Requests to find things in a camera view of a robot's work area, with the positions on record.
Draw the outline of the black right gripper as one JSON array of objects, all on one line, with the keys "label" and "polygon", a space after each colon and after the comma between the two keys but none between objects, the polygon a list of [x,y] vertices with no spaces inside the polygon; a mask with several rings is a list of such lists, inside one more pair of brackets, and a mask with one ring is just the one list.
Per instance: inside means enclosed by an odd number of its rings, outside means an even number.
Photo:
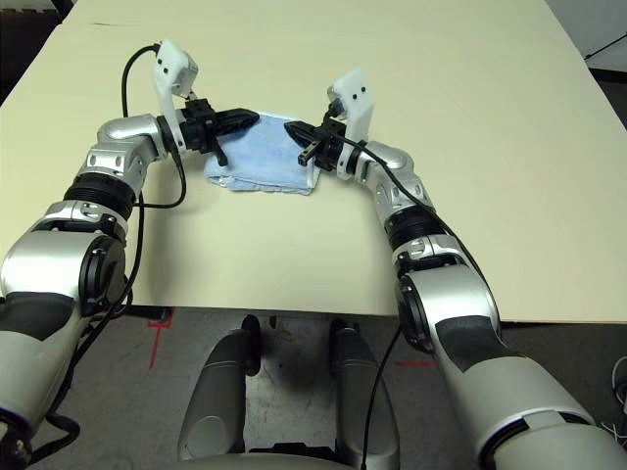
[{"label": "black right gripper", "polygon": [[305,149],[298,157],[298,164],[306,166],[313,162],[323,170],[337,168],[343,150],[346,125],[339,120],[326,120],[320,126],[304,121],[288,121],[284,124],[286,132],[299,146]]}]

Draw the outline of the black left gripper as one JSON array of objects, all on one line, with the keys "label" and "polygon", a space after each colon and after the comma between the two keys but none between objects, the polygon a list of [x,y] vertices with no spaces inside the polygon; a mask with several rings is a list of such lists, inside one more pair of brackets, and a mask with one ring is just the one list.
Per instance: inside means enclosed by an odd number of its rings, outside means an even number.
[{"label": "black left gripper", "polygon": [[228,159],[217,137],[246,130],[259,121],[259,114],[248,109],[216,112],[207,99],[188,100],[182,114],[180,129],[186,147],[202,155],[213,153],[219,166],[227,166]]}]

